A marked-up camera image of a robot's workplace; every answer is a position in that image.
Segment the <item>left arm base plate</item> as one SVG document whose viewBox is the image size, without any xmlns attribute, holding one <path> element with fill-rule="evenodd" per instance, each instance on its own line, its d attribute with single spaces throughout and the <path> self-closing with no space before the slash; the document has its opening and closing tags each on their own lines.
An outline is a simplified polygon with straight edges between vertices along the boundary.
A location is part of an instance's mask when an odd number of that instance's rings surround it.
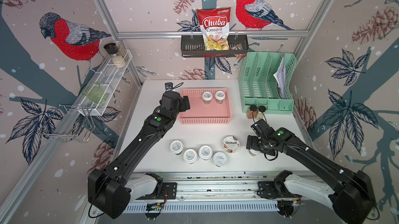
<svg viewBox="0 0 399 224">
<path fill-rule="evenodd" d="M 174 200 L 177 194 L 177 183 L 163 182 L 156 186 L 153 193 L 146 197 L 151 200 L 164 200 L 164 198 Z"/>
</svg>

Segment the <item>white yogurt bottle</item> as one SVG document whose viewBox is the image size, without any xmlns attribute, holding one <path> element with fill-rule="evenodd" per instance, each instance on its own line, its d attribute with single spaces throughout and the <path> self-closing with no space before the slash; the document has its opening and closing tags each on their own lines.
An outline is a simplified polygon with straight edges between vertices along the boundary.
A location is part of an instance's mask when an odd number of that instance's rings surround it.
<svg viewBox="0 0 399 224">
<path fill-rule="evenodd" d="M 257 151 L 257 150 L 254 150 L 254 149 L 250 149 L 248 152 L 249 152 L 249 154 L 251 156 L 256 156 L 256 155 L 259 155 L 261 153 L 260 151 Z"/>
<path fill-rule="evenodd" d="M 226 98 L 225 92 L 223 92 L 223 91 L 217 91 L 217 92 L 215 93 L 215 99 L 216 99 L 216 102 L 217 102 L 218 104 L 222 104 L 223 101 L 225 100 L 225 98 Z"/>
<path fill-rule="evenodd" d="M 213 98 L 213 94 L 211 92 L 204 92 L 202 94 L 202 99 L 205 104 L 210 104 Z"/>
</svg>

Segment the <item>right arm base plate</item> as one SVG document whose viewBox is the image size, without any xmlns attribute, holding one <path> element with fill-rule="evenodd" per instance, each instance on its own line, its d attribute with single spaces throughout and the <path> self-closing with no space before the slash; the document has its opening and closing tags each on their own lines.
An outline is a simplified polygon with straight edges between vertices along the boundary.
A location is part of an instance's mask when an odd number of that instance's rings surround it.
<svg viewBox="0 0 399 224">
<path fill-rule="evenodd" d="M 282 182 L 259 181 L 257 185 L 257 195 L 267 200 L 274 200 L 277 198 L 302 198 L 299 194 L 290 193 Z"/>
</svg>

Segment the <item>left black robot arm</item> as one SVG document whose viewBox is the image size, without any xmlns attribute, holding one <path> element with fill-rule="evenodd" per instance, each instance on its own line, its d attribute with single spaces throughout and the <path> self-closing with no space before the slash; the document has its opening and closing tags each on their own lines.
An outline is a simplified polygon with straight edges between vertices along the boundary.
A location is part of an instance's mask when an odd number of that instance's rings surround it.
<svg viewBox="0 0 399 224">
<path fill-rule="evenodd" d="M 172 128 L 180 112 L 190 109 L 188 96 L 167 91 L 160 105 L 148 116 L 139 134 L 128 147 L 103 170 L 88 176 L 88 202 L 112 219 L 119 217 L 131 200 L 126 186 L 130 175 L 149 150 Z"/>
</svg>

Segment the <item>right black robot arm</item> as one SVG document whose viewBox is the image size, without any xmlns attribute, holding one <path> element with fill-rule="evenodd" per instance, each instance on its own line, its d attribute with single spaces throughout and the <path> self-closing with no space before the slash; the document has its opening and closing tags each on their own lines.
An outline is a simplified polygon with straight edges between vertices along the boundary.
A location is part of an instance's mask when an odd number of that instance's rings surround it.
<svg viewBox="0 0 399 224">
<path fill-rule="evenodd" d="M 274 130 L 264 119 L 254 122 L 251 129 L 255 134 L 248 136 L 247 150 L 271 155 L 274 160 L 280 153 L 286 154 L 322 179 L 319 183 L 284 170 L 271 184 L 259 185 L 260 197 L 270 200 L 289 194 L 306 197 L 329 207 L 347 224 L 363 223 L 376 207 L 371 178 L 363 171 L 355 173 L 336 164 L 307 146 L 293 132 L 286 128 Z"/>
</svg>

